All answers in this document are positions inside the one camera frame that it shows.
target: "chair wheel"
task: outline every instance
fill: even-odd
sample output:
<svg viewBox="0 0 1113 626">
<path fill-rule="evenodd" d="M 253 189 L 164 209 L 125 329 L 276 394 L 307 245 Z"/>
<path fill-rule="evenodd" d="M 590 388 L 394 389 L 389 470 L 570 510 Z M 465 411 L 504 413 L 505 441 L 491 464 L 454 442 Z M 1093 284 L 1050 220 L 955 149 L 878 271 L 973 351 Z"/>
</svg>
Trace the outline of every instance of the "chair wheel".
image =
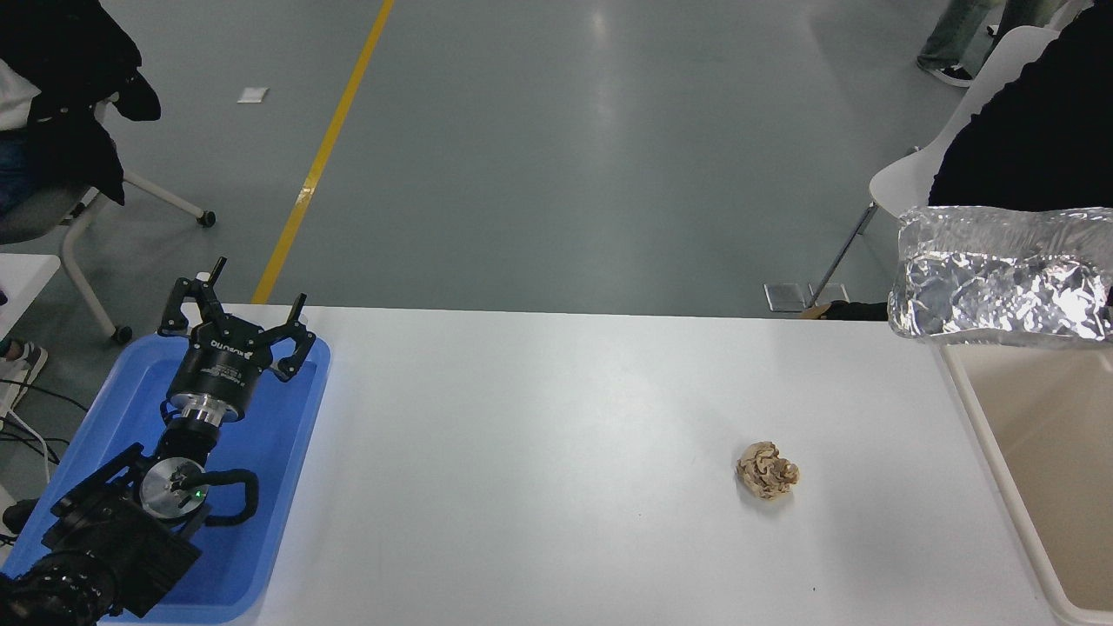
<svg viewBox="0 0 1113 626">
<path fill-rule="evenodd" d="M 116 332 L 112 333 L 112 341 L 120 345 L 131 341 L 131 326 L 116 326 Z"/>
</svg>

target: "white chair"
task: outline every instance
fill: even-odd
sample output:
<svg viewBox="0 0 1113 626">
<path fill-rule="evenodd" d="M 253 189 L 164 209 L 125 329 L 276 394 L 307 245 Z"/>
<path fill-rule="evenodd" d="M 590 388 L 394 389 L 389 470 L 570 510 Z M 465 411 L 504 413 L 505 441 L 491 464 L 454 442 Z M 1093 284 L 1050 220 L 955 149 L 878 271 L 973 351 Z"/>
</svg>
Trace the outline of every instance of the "white chair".
<svg viewBox="0 0 1113 626">
<path fill-rule="evenodd" d="M 1047 43 L 1056 37 L 1058 37 L 1057 30 L 1032 26 L 1014 28 L 1008 31 L 986 60 L 985 66 L 982 67 L 974 82 L 966 90 L 966 95 L 958 102 L 958 107 L 951 115 L 951 119 L 947 120 L 939 135 L 924 148 L 888 165 L 874 175 L 869 182 L 869 195 L 874 202 L 858 218 L 854 231 L 850 232 L 850 236 L 847 237 L 827 273 L 819 281 L 819 285 L 812 290 L 811 299 L 806 306 L 815 306 L 824 287 L 827 286 L 838 264 L 846 255 L 846 251 L 850 248 L 854 237 L 866 232 L 866 226 L 869 225 L 869 221 L 878 207 L 884 208 L 894 217 L 900 217 L 908 209 L 927 204 L 935 175 L 939 172 L 939 165 L 943 163 L 943 155 L 947 151 L 955 135 L 969 123 L 972 115 L 981 111 L 982 107 L 997 91 L 1001 91 L 1002 87 L 1015 80 L 1025 65 L 1040 58 Z"/>
<path fill-rule="evenodd" d="M 104 113 L 105 105 L 101 104 L 97 107 L 98 120 L 104 119 Z M 211 211 L 203 211 L 132 172 L 125 169 L 124 180 L 188 213 L 203 227 L 208 228 L 216 224 L 216 215 Z M 101 332 L 111 338 L 112 341 L 125 344 L 131 340 L 131 329 L 112 323 L 105 306 L 97 299 L 92 286 L 89 285 L 89 281 L 86 280 L 78 266 L 77 256 L 73 254 L 73 245 L 78 237 L 85 233 L 89 223 L 108 202 L 108 198 L 99 192 L 88 203 L 83 202 L 90 190 L 90 187 L 85 184 L 59 184 L 37 190 L 31 197 L 0 217 L 0 244 L 36 239 L 58 226 L 69 226 L 58 253 L 62 268 L 66 270 L 66 275 L 77 287 L 81 300 L 92 313 Z"/>
<path fill-rule="evenodd" d="M 1066 0 L 1063 6 L 1055 11 L 1047 22 L 1047 28 L 1052 30 L 1063 30 L 1066 25 L 1074 21 L 1078 13 L 1094 4 L 1094 0 Z"/>
</svg>

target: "robotic arm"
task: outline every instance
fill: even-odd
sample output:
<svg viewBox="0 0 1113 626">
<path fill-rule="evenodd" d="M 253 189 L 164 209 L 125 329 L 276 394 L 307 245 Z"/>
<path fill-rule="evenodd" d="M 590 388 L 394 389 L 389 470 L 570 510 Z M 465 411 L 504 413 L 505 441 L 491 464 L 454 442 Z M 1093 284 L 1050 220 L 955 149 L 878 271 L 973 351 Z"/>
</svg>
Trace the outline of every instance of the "robotic arm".
<svg viewBox="0 0 1113 626">
<path fill-rule="evenodd" d="M 205 463 L 220 424 L 244 418 L 263 372 L 288 381 L 316 338 L 298 321 L 305 294 L 270 330 L 225 313 L 213 291 L 224 264 L 221 257 L 206 280 L 179 278 L 167 301 L 158 333 L 188 336 L 189 348 L 162 402 L 166 429 L 154 453 L 129 446 L 51 507 L 58 521 L 42 537 L 50 554 L 14 579 L 0 574 L 0 625 L 90 626 L 124 610 L 142 617 L 200 556 L 189 542 L 194 532 L 255 515 L 255 473 L 206 471 Z M 200 310 L 191 330 L 181 313 L 187 301 Z M 272 348 L 287 339 L 293 353 L 275 361 Z M 243 510 L 211 515 L 208 490 L 236 483 L 244 486 Z"/>
</svg>

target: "white bin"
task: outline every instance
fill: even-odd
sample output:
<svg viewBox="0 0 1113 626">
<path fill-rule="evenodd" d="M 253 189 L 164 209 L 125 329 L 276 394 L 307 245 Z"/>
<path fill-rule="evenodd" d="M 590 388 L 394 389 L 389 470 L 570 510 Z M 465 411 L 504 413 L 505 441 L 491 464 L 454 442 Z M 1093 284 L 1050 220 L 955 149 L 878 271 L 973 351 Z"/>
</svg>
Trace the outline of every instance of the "white bin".
<svg viewBox="0 0 1113 626">
<path fill-rule="evenodd" d="M 1113 351 L 943 353 L 1056 616 L 1113 625 Z"/>
</svg>

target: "crumpled aluminum foil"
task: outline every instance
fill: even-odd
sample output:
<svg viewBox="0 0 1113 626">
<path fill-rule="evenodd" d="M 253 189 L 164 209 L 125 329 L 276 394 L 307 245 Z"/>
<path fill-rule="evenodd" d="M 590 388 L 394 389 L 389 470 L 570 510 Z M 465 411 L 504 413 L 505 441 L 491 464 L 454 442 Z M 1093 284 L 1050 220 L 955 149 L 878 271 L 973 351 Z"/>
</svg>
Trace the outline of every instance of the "crumpled aluminum foil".
<svg viewBox="0 0 1113 626">
<path fill-rule="evenodd" d="M 917 208 L 900 218 L 889 325 L 934 343 L 1113 341 L 1113 209 Z"/>
</svg>

